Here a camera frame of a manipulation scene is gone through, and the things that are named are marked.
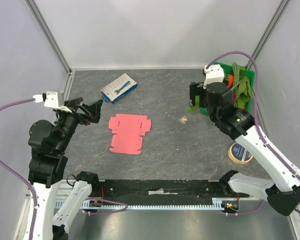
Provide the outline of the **pink paper box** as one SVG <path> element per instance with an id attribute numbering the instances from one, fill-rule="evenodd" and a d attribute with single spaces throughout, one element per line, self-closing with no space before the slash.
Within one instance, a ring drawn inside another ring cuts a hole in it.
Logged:
<path id="1" fill-rule="evenodd" d="M 117 113 L 108 122 L 112 131 L 110 151 L 113 153 L 139 155 L 143 136 L 151 130 L 152 121 L 146 115 Z"/>

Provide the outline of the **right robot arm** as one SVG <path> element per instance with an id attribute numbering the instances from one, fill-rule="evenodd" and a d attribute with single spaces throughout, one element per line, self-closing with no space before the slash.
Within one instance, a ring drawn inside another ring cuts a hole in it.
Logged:
<path id="1" fill-rule="evenodd" d="M 192 82 L 189 85 L 191 105 L 205 108 L 215 126 L 243 146 L 266 170 L 270 179 L 227 172 L 219 184 L 225 197 L 234 193 L 262 199 L 279 214 L 289 216 L 300 205 L 300 169 L 281 153 L 245 109 L 234 105 L 232 92 L 223 82 Z"/>

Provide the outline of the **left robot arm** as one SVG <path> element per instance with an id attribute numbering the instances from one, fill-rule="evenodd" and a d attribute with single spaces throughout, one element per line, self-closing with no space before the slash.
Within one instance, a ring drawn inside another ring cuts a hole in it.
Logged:
<path id="1" fill-rule="evenodd" d="M 33 212 L 28 217 L 25 235 L 31 240 L 67 240 L 70 226 L 84 200 L 100 191 L 98 175 L 82 172 L 73 187 L 73 193 L 55 213 L 55 203 L 64 170 L 65 156 L 76 128 L 79 125 L 97 124 L 103 101 L 85 104 L 83 98 L 60 100 L 48 91 L 43 97 L 44 106 L 53 109 L 56 122 L 38 120 L 29 130 L 31 147 L 28 181 L 33 200 Z"/>

